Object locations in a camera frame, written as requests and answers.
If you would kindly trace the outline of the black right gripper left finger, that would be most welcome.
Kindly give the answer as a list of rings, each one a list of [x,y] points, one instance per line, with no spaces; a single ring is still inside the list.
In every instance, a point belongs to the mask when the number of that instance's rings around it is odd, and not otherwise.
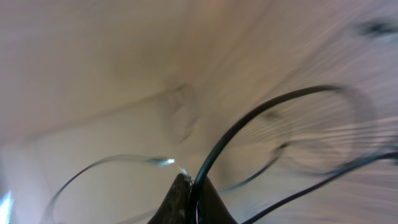
[[[169,191],[148,224],[186,224],[190,195],[190,178],[182,173],[174,179]]]

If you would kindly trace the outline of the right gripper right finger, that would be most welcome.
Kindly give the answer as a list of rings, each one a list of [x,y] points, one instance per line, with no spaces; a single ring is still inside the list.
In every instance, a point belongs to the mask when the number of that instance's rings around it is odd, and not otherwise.
[[[238,224],[207,177],[197,205],[198,224]]]

